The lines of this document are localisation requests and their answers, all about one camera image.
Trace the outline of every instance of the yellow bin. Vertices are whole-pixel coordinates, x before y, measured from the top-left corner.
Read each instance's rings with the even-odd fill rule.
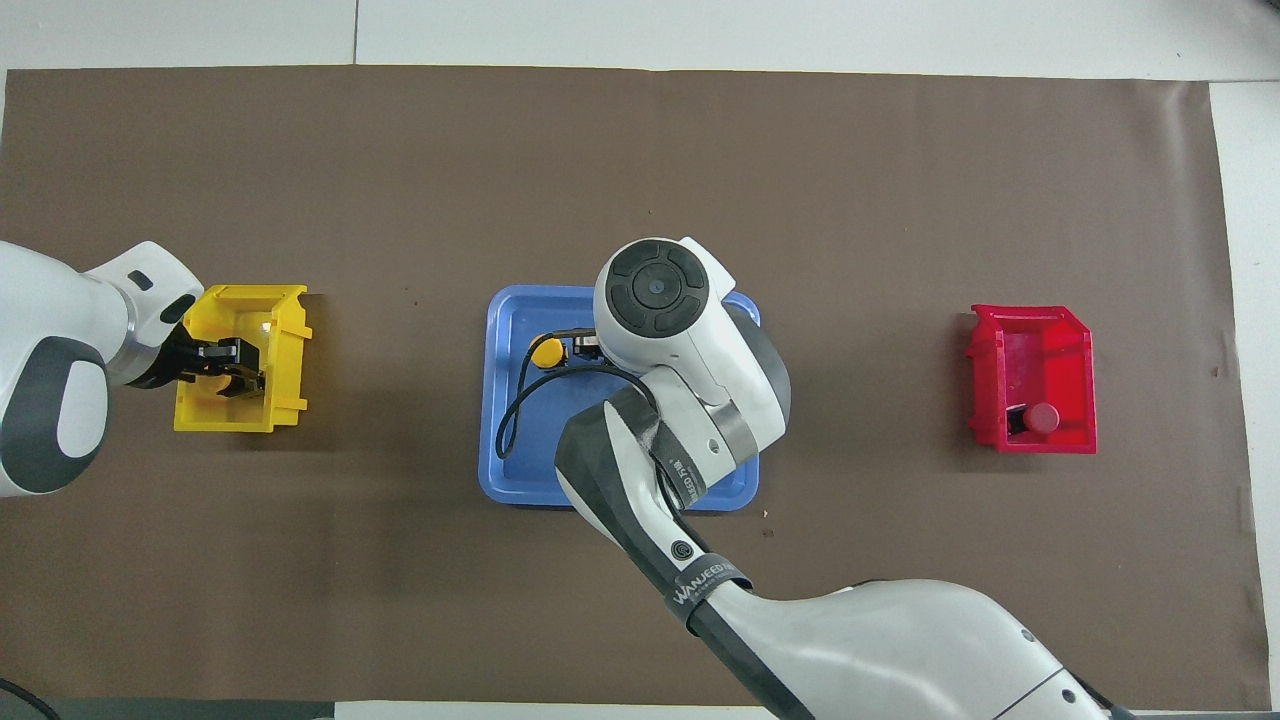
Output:
[[[301,397],[302,341],[311,338],[298,296],[305,284],[215,284],[183,318],[196,340],[239,337],[259,350],[266,391],[257,397],[221,397],[228,378],[197,377],[178,383],[173,429],[223,433],[269,433],[297,425],[307,409]]]

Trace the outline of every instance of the plastic tray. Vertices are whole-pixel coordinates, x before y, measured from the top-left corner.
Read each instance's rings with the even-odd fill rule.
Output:
[[[517,284],[503,288],[489,302],[485,331],[484,396],[480,410],[480,487],[485,495],[507,505],[567,506],[570,501],[556,479],[556,446],[570,418],[600,402],[626,380],[603,373],[584,373],[553,380],[525,400],[520,411],[520,436],[507,460],[494,454],[493,439],[507,404],[516,395],[520,363],[529,343],[541,333],[566,328],[589,328],[590,287]],[[732,292],[724,301],[746,311],[759,324],[760,311],[751,299]],[[570,364],[581,363],[572,357]],[[530,368],[526,382],[540,370]],[[760,460],[753,457],[716,483],[691,510],[740,510],[760,487]]]

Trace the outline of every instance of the brown mat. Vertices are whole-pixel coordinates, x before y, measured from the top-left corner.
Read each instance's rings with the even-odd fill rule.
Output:
[[[751,702],[586,523],[476,483],[493,293],[689,233],[795,384],[760,495],[695,523],[763,594],[942,578],[1133,707],[1268,703],[1204,85],[344,67],[24,70],[8,94],[0,236],[308,283],[316,340],[298,428],[175,434],[172,389],[120,391],[84,477],[0,502],[0,674]],[[973,443],[974,302],[1092,327],[1097,456]]]

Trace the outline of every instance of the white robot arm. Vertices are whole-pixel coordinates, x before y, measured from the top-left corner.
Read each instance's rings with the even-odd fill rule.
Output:
[[[108,386],[152,366],[204,288],[143,242],[86,273],[0,242],[0,496],[42,495],[97,454]]]
[[[1107,717],[1029,630],[977,591],[897,580],[765,600],[685,525],[680,512],[778,439],[790,414],[777,350],[722,304],[732,287],[691,238],[636,241],[605,265],[594,300],[600,347],[641,374],[657,407],[627,387],[568,421],[556,469],[579,512],[778,717]]]

